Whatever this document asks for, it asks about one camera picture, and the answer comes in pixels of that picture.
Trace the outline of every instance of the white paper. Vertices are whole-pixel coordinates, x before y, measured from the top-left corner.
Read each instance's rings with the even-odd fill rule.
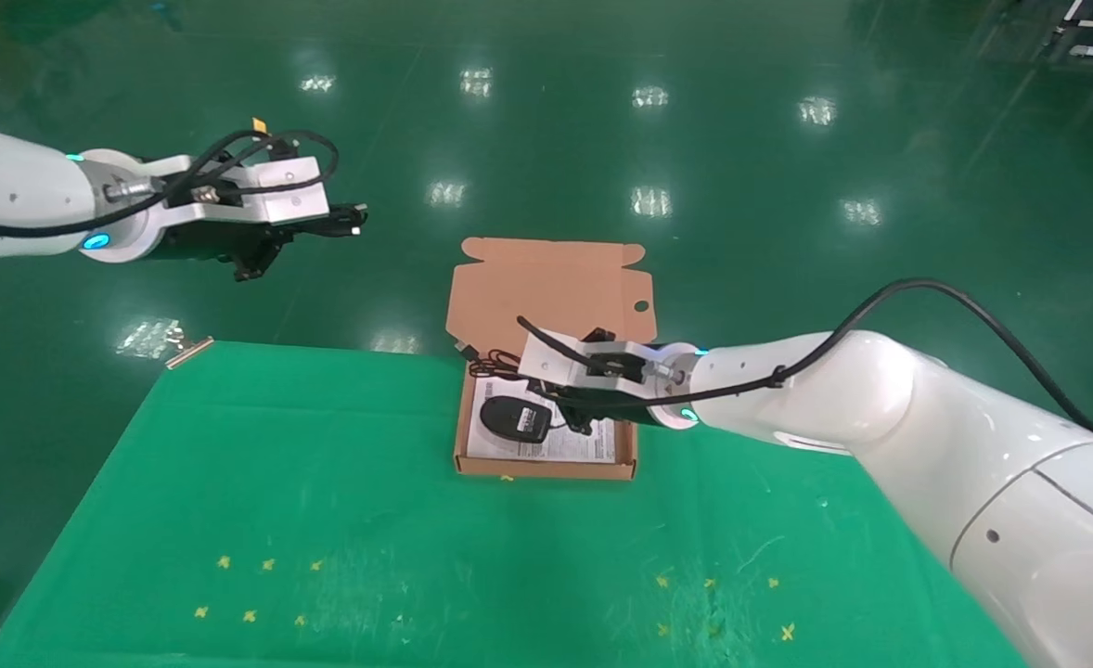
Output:
[[[592,464],[615,464],[613,421],[592,422],[592,435],[576,434],[566,426],[551,429],[541,444],[520,444],[493,434],[480,422],[480,407],[489,397],[518,397],[526,401],[545,406],[551,410],[551,424],[562,424],[563,415],[554,401],[526,390],[526,380],[504,380],[501,377],[478,377],[473,394],[473,410],[469,423],[469,457],[484,459],[521,459],[530,461],[584,461]]]

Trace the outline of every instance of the glossy floor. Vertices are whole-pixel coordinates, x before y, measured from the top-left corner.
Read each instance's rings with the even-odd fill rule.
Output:
[[[160,373],[114,354],[124,329],[172,317],[218,339],[449,354],[466,236],[638,242],[661,339],[703,345],[830,328],[891,279],[937,276],[1093,414],[1093,62],[1034,58],[1056,14],[0,0],[0,131],[161,156],[254,115],[333,139],[331,196],[373,211],[365,236],[296,242],[254,283],[216,262],[0,260],[0,614]],[[870,326],[1051,406],[937,296]]]

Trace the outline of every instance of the open cardboard box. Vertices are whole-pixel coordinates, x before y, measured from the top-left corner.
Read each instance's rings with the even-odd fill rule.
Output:
[[[525,316],[542,329],[584,338],[595,328],[619,340],[642,343],[657,337],[654,280],[624,269],[645,257],[631,244],[538,242],[470,237],[462,244],[475,262],[457,267],[448,301],[448,333],[481,354],[503,350],[520,355]],[[463,474],[533,474],[632,481],[636,473],[636,425],[618,422],[614,464],[521,461],[469,457],[469,427],[475,379],[465,373],[457,423],[455,464]]]

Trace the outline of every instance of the green cloth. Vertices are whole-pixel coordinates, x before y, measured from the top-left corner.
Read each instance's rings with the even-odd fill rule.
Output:
[[[636,481],[462,477],[462,366],[219,342],[165,372],[0,668],[1021,665],[855,460],[643,427]]]

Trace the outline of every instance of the black power adapter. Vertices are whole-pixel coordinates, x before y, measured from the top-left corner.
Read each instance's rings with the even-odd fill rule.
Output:
[[[480,406],[480,423],[520,444],[541,444],[550,432],[551,410],[517,397],[490,397]]]

